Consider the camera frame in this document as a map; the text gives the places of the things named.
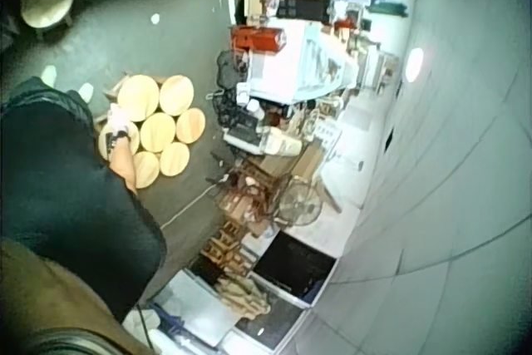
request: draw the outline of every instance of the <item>cable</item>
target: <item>cable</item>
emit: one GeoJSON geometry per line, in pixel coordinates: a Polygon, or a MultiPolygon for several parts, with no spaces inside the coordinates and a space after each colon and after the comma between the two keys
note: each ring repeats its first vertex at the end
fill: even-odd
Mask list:
{"type": "Polygon", "coordinates": [[[179,211],[177,214],[172,216],[168,222],[161,225],[160,229],[163,230],[166,226],[174,222],[177,218],[179,218],[180,215],[182,215],[188,208],[190,208],[192,205],[196,204],[198,201],[200,201],[209,191],[211,191],[214,187],[216,187],[220,183],[224,183],[229,178],[229,174],[225,174],[222,179],[220,179],[218,182],[214,183],[213,185],[209,186],[207,189],[203,191],[200,195],[198,195],[195,199],[190,201],[181,211],[179,211]]]}
{"type": "Polygon", "coordinates": [[[146,341],[148,342],[148,345],[150,346],[151,350],[155,351],[155,348],[153,348],[153,344],[151,343],[150,335],[148,334],[148,328],[146,327],[146,321],[144,320],[144,315],[140,310],[139,304],[136,305],[136,310],[139,311],[140,322],[142,323],[142,328],[144,329],[144,334],[146,335],[146,341]]]}

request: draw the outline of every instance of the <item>wooden stool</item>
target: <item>wooden stool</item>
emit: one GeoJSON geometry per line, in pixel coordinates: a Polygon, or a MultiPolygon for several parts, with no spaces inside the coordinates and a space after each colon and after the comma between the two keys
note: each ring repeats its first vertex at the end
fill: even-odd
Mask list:
{"type": "Polygon", "coordinates": [[[136,188],[148,187],[159,175],[159,160],[149,151],[141,151],[133,155],[133,164],[136,172],[136,188]]]}
{"type": "Polygon", "coordinates": [[[222,250],[216,246],[216,244],[209,241],[204,249],[200,251],[202,255],[210,259],[213,264],[221,267],[221,264],[224,262],[224,253],[222,250]]]}
{"type": "Polygon", "coordinates": [[[171,143],[160,155],[160,172],[166,176],[176,176],[183,172],[189,160],[190,151],[187,145],[178,142],[171,143]]]}
{"type": "Polygon", "coordinates": [[[141,122],[152,115],[159,105],[157,82],[146,75],[135,75],[124,81],[117,97],[120,107],[130,120],[141,122]]]}
{"type": "Polygon", "coordinates": [[[192,99],[194,99],[194,87],[186,76],[171,76],[160,89],[160,108],[171,116],[180,116],[188,110],[192,99]]]}
{"type": "MultiPolygon", "coordinates": [[[[139,150],[140,137],[139,137],[139,128],[133,122],[129,124],[130,128],[130,149],[131,154],[135,154],[139,150]]],[[[100,151],[101,158],[107,160],[107,142],[106,135],[111,133],[111,127],[109,124],[106,124],[98,136],[98,150],[100,151]]]]}
{"type": "Polygon", "coordinates": [[[153,153],[160,153],[175,136],[175,123],[171,116],[156,112],[140,127],[140,143],[153,153]]]}
{"type": "Polygon", "coordinates": [[[175,125],[177,140],[186,143],[197,141],[205,130],[205,115],[198,108],[191,108],[181,114],[175,125]]]}
{"type": "Polygon", "coordinates": [[[35,28],[37,37],[61,22],[72,24],[70,10],[74,0],[20,0],[21,16],[24,22],[35,28]]]}

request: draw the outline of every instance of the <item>white wall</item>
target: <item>white wall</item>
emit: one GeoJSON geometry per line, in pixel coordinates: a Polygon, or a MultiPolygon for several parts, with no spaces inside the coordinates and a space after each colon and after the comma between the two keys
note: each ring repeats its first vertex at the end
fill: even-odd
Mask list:
{"type": "Polygon", "coordinates": [[[410,31],[412,14],[414,13],[414,0],[387,0],[388,2],[401,2],[407,5],[408,17],[387,16],[364,11],[364,18],[372,20],[372,30],[369,38],[381,43],[383,52],[402,57],[406,49],[408,32],[410,31]]]}
{"type": "Polygon", "coordinates": [[[388,116],[394,139],[349,250],[283,355],[519,343],[532,314],[530,13],[530,0],[416,1],[408,47],[426,63],[388,116]]]}

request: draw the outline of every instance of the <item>red object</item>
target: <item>red object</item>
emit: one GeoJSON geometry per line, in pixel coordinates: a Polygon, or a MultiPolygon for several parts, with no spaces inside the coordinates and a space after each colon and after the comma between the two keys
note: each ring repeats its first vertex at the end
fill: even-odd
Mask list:
{"type": "Polygon", "coordinates": [[[280,28],[233,27],[231,28],[233,47],[261,52],[279,52],[286,45],[286,35],[280,28]]]}

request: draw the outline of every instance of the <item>stool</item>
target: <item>stool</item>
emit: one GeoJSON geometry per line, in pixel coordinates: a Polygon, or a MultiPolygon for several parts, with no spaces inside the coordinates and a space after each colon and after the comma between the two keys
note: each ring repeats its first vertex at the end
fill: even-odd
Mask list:
{"type": "Polygon", "coordinates": [[[71,26],[70,10],[74,0],[21,0],[21,16],[24,22],[34,28],[37,38],[61,22],[71,26]]]}

